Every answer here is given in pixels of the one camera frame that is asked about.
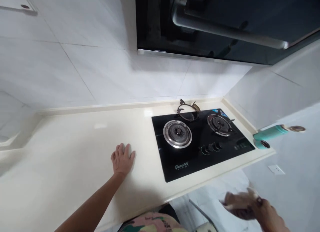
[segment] cream countertop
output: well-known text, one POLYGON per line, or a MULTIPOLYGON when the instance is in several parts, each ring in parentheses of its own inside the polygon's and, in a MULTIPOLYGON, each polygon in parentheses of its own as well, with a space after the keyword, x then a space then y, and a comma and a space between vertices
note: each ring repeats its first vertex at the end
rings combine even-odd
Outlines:
MULTIPOLYGON (((55 230, 112 176, 110 156, 120 143, 130 143, 136 150, 135 163, 96 231, 275 153, 272 148, 256 149, 166 183, 151 117, 175 113, 178 105, 175 101, 46 113, 64 115, 46 117, 25 148, 0 153, 0 163, 14 161, 0 177, 0 230, 55 230)), ((254 128, 225 100, 203 100, 197 105, 201 110, 223 109, 253 143, 254 128)))

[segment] electrical outlet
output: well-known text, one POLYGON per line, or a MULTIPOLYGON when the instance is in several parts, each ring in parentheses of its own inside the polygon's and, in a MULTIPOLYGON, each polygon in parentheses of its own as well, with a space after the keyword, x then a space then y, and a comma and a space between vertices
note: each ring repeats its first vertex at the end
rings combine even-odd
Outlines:
POLYGON ((278 165, 269 165, 268 168, 274 173, 275 175, 284 175, 284 171, 278 165))

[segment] range hood handle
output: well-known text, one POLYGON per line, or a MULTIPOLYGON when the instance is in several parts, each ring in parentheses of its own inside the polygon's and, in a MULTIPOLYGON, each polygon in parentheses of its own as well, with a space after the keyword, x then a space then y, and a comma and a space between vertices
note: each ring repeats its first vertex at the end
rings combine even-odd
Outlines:
POLYGON ((224 37, 229 37, 245 42, 259 44, 275 49, 289 48, 289 42, 278 40, 275 38, 257 35, 248 31, 243 31, 238 28, 226 26, 223 24, 215 23, 202 19, 199 17, 186 14, 185 5, 187 0, 175 0, 172 9, 172 21, 179 27, 190 28, 202 32, 208 32, 224 37))

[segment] stove brand logo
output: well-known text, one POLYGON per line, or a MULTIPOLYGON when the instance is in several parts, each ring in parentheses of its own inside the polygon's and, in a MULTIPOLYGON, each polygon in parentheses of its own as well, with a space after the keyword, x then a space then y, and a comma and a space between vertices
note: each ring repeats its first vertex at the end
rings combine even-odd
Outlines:
POLYGON ((176 170, 180 170, 180 169, 184 169, 184 168, 186 168, 188 166, 189 166, 189 162, 185 162, 184 164, 176 165, 175 169, 176 170))

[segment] patterned clothing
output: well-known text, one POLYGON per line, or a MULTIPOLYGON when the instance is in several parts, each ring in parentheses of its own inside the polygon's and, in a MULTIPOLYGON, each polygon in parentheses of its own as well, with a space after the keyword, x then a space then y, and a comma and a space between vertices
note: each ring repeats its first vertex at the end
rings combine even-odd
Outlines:
POLYGON ((126 223, 120 232, 187 232, 167 214, 149 212, 126 223))

